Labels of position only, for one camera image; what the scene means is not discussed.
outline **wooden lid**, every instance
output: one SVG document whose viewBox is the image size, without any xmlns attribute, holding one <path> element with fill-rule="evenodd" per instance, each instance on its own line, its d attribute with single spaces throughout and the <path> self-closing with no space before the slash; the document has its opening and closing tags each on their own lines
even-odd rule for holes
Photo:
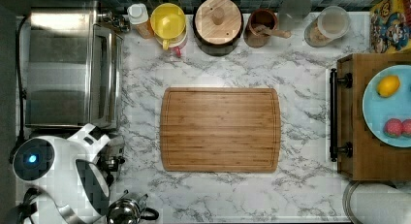
<svg viewBox="0 0 411 224">
<path fill-rule="evenodd" d="M 223 45 L 241 30 L 241 12 L 231 0 L 206 0 L 196 13 L 195 24 L 205 41 Z"/>
</svg>

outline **wooden box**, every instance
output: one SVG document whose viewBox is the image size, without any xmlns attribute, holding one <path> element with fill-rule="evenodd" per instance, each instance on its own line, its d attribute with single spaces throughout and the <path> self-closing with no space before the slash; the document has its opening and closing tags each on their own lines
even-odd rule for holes
<svg viewBox="0 0 411 224">
<path fill-rule="evenodd" d="M 411 180 L 411 147 L 384 144 L 368 129 L 363 116 L 364 91 L 380 71 L 411 64 L 410 54 L 352 54 L 337 61 L 337 77 L 352 74 L 352 87 L 337 92 L 337 144 L 352 143 L 353 155 L 338 153 L 337 169 L 353 180 Z"/>
</svg>

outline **lemon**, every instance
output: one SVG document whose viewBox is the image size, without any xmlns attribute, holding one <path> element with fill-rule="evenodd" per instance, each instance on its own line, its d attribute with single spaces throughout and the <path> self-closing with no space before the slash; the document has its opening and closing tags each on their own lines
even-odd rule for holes
<svg viewBox="0 0 411 224">
<path fill-rule="evenodd" d="M 377 85 L 377 92 L 381 97 L 390 97 L 399 89 L 398 76 L 385 76 Z"/>
</svg>

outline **red fruit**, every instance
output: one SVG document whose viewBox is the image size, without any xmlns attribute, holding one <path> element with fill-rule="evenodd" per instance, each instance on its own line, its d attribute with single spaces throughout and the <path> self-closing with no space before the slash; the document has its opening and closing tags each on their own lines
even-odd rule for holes
<svg viewBox="0 0 411 224">
<path fill-rule="evenodd" d="M 384 126 L 384 133 L 391 138 L 398 138 L 402 134 L 402 123 L 399 119 L 391 118 Z"/>
<path fill-rule="evenodd" d="M 402 121 L 402 135 L 411 138 L 411 119 Z"/>
</svg>

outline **countertop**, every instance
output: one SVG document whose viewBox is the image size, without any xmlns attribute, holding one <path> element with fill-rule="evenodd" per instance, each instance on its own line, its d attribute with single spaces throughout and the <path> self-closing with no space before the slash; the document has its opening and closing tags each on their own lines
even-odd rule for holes
<svg viewBox="0 0 411 224">
<path fill-rule="evenodd" d="M 324 48 L 303 39 L 310 14 L 291 39 L 272 37 L 262 48 L 241 38 L 229 55 L 213 57 L 194 42 L 177 58 L 136 31 L 124 35 L 122 117 L 126 163 L 113 194 L 147 193 L 157 223 L 346 222 L 348 180 L 331 162 L 329 74 L 336 60 L 368 49 L 368 13 L 350 13 L 350 31 Z M 270 87 L 281 109 L 281 150 L 272 174 L 166 172 L 160 155 L 160 112 L 170 86 Z"/>
</svg>

